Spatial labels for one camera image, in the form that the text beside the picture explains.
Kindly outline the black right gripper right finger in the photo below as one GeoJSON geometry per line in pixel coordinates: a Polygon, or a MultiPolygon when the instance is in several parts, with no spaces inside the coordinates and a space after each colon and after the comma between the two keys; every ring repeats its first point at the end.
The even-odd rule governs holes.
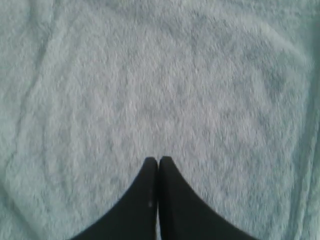
{"type": "Polygon", "coordinates": [[[159,162],[158,208],[163,240],[245,240],[247,234],[215,213],[169,156],[159,162]]]}

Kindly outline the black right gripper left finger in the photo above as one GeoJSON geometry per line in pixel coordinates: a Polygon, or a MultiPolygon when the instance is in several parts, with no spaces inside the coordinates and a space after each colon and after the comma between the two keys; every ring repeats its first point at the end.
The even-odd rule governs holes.
{"type": "Polygon", "coordinates": [[[155,240],[158,163],[147,157],[120,200],[74,240],[155,240]]]}

